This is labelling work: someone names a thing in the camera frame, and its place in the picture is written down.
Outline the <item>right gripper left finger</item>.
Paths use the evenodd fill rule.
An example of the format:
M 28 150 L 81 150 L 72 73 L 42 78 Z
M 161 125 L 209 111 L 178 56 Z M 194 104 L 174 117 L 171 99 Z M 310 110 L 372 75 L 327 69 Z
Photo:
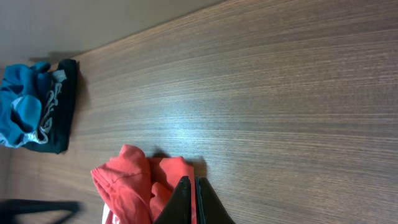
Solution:
M 191 183 L 188 176 L 183 176 L 169 202 L 162 210 L 154 224 L 191 224 L 192 201 Z

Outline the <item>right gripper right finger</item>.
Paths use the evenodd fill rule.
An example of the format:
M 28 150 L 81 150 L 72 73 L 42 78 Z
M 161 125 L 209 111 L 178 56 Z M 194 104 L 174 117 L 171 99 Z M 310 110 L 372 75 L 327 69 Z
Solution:
M 198 224 L 235 224 L 206 177 L 195 177 Z

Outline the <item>red soccer t-shirt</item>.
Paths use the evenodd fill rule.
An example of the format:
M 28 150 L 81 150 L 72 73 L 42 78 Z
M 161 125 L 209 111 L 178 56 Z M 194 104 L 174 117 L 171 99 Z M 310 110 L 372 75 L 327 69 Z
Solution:
M 193 185 L 194 168 L 182 157 L 146 157 L 125 144 L 119 155 L 91 171 L 104 202 L 102 223 L 153 223 L 183 176 Z

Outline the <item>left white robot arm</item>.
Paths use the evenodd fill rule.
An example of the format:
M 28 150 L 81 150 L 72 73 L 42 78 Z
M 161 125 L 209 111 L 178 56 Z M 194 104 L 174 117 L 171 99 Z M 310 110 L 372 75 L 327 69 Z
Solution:
M 53 222 L 53 224 L 65 223 L 74 217 L 81 211 L 81 203 L 77 201 L 4 200 L 1 201 L 1 223 L 19 223 L 17 220 L 18 215 L 54 212 L 59 210 L 68 211 L 69 214 L 59 218 L 57 221 Z

